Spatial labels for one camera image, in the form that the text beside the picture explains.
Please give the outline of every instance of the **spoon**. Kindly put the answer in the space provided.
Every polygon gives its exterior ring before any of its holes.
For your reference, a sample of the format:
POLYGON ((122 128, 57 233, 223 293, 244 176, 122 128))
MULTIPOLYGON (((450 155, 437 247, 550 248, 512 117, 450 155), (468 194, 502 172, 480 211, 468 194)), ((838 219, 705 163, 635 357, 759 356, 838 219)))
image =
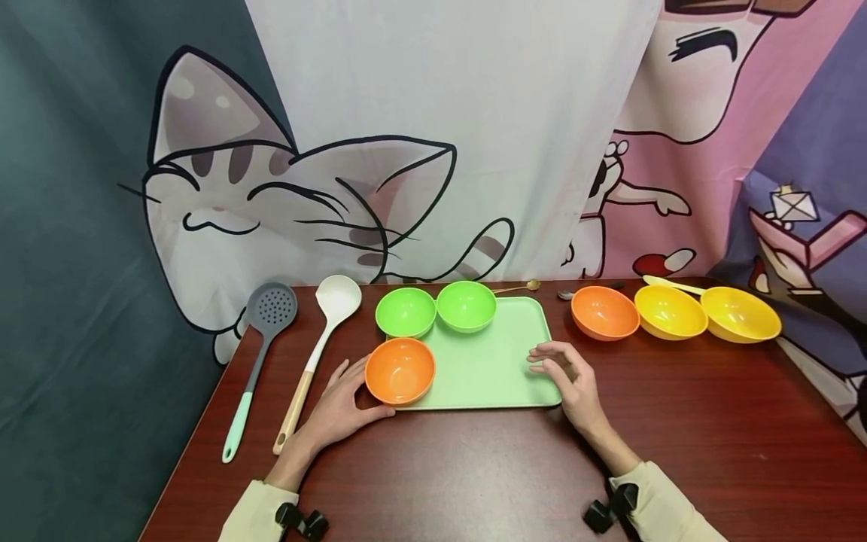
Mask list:
MULTIPOLYGON (((609 284, 605 287, 611 288, 612 290, 622 290, 623 286, 625 286, 625 285, 626 285, 626 283, 617 282, 617 283, 609 284)), ((570 301, 574 296, 575 296, 574 291, 561 290, 561 291, 557 292, 557 297, 559 297, 560 299, 563 299, 564 301, 570 301)))
POLYGON ((289 324, 295 320, 295 315, 298 314, 298 301, 295 298, 295 292, 285 284, 263 284, 250 295, 246 314, 250 318, 250 325, 262 334, 262 347, 259 349, 256 362, 253 363, 250 379, 247 380, 247 387, 241 394, 241 401, 238 403, 238 410, 235 411, 235 417, 229 426, 229 433, 225 436, 224 463, 235 458, 235 453, 241 444, 244 426, 247 424, 247 415, 250 413, 250 403, 253 401, 253 390, 256 389, 256 382, 262 371, 262 364, 265 361, 265 354, 268 353, 268 348, 271 346, 271 341, 281 331, 289 327, 289 324))
POLYGON ((696 288, 695 286, 687 286, 685 284, 672 282, 666 278, 654 277, 653 275, 644 275, 642 276, 644 282, 650 284, 651 286, 667 286, 669 288, 676 288, 678 290, 688 291, 691 294, 695 294, 696 296, 700 296, 707 290, 703 288, 696 288))
POLYGON ((493 293, 501 294, 501 293, 504 293, 507 291, 518 291, 518 290, 524 290, 524 289, 527 289, 529 291, 536 291, 539 289, 539 287, 541 285, 542 285, 542 282, 534 278, 534 279, 528 281, 527 284, 525 284, 523 286, 516 286, 515 288, 501 288, 499 290, 494 290, 493 293))
POLYGON ((274 455, 280 455, 286 439, 295 433, 298 417, 301 415, 301 408, 307 398, 307 390, 310 389, 310 381, 313 380, 313 373, 316 372, 316 366, 319 364, 319 358, 322 357, 325 343, 328 342, 331 333, 337 326, 351 317, 361 306, 362 289, 349 277, 332 275, 319 284, 319 288, 316 289, 316 301, 319 302, 319 308, 325 315, 325 330, 319 337, 319 342, 316 343, 313 353, 310 354, 304 372, 301 373, 301 380, 298 381, 295 395, 292 396, 289 410, 286 411, 286 417, 280 426, 280 434, 277 435, 277 440, 271 449, 274 455))

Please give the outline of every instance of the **tray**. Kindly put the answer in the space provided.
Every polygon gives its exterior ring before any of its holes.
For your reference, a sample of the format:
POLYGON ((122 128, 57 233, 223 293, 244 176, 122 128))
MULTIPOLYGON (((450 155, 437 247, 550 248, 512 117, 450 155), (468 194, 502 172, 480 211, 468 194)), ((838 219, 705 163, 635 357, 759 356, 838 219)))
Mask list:
POLYGON ((452 331, 437 317, 420 339, 436 358, 424 397, 400 410, 552 407, 560 393, 547 375, 528 370, 527 353, 551 340, 542 305, 531 297, 497 299, 497 316, 478 333, 452 331))

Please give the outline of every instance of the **bowl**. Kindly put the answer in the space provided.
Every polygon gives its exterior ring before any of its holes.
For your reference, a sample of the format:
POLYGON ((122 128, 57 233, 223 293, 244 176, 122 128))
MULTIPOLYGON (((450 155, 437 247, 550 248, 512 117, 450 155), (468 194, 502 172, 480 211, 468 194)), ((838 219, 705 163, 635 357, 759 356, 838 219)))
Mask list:
POLYGON ((390 291, 376 305, 376 325, 389 337, 420 337, 436 320, 434 298, 418 288, 390 291))
POLYGON ((640 318, 635 304, 617 290, 584 286, 571 301, 572 320, 598 341, 618 341, 638 329, 640 318))
POLYGON ((745 291, 717 286, 701 295, 701 307, 710 320, 707 330, 731 343, 761 343, 783 330, 777 312, 745 291))
POLYGON ((707 329, 707 314, 701 304, 668 286, 644 286, 636 293, 641 326, 666 341, 683 341, 707 329))
POLYGON ((422 341, 410 337, 380 344, 364 366, 370 393, 392 406, 418 401, 434 383, 435 374, 434 354, 422 341))
POLYGON ((436 298, 436 310, 446 325, 459 333, 482 331, 497 312, 497 297, 482 283, 451 283, 436 298))

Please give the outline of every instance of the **person's left hand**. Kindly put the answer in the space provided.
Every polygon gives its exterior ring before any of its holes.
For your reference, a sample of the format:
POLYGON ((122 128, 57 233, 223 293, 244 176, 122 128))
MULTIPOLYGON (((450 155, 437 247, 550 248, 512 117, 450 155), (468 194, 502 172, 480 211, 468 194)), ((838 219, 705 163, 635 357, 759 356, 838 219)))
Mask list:
POLYGON ((341 363, 328 380, 310 418, 299 429, 299 433, 310 439, 316 451, 342 441, 369 423, 394 415, 394 409, 386 405, 366 410, 355 405, 355 392, 364 383, 367 361, 365 356, 351 367, 349 360, 341 363))

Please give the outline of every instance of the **cream sleeve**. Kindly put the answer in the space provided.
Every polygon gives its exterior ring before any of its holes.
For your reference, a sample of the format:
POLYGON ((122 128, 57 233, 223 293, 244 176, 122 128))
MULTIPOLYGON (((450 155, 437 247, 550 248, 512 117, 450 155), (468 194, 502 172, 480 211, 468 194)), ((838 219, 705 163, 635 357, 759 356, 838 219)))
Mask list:
POLYGON ((275 514, 284 502, 298 504, 298 493, 253 480, 223 524, 219 542, 278 542, 283 528, 275 514))
POLYGON ((609 482, 614 489, 638 486, 638 506, 629 520, 643 542, 726 542, 655 463, 643 462, 609 482))

